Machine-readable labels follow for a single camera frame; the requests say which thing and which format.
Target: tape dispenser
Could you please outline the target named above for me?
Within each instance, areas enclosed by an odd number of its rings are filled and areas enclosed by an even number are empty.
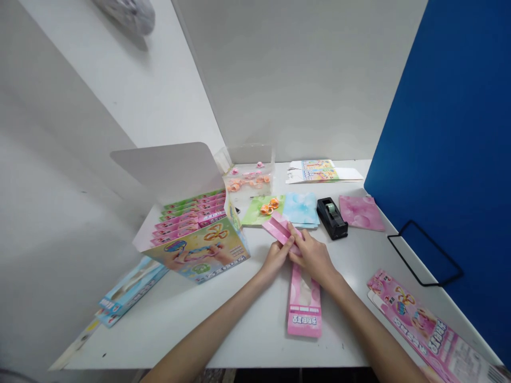
[[[348,223],[342,219],[341,212],[330,197],[318,199],[316,210],[332,240],[348,236]]]

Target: clear plastic box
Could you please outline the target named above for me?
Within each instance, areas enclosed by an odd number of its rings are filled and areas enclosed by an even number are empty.
[[[246,144],[224,147],[215,155],[215,161],[233,200],[271,195],[275,169],[273,146]],[[264,167],[258,168],[258,162],[262,162]]]

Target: blue panel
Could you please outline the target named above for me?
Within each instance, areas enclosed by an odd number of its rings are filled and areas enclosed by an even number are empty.
[[[414,219],[464,269],[446,291],[507,365],[510,156],[511,2],[430,0],[365,188],[398,230]]]

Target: stack of paper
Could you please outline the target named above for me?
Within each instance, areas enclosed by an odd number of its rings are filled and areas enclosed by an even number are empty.
[[[287,193],[282,215],[295,227],[316,229],[319,225],[316,205],[317,201],[314,193]]]
[[[339,196],[339,210],[349,226],[385,231],[382,216],[372,197]]]
[[[364,178],[354,168],[336,168],[332,160],[291,161],[286,184],[311,182],[359,182]]]
[[[261,207],[263,205],[268,205],[273,198],[278,199],[278,208],[275,211],[282,213],[284,211],[284,203],[286,202],[285,195],[254,197],[241,221],[241,225],[261,226],[263,223],[268,221],[271,218],[271,215],[261,214]]]

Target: box lid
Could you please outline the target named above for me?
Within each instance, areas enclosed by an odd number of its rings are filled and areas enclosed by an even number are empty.
[[[162,205],[224,187],[213,155],[202,142],[128,149],[110,157]]]

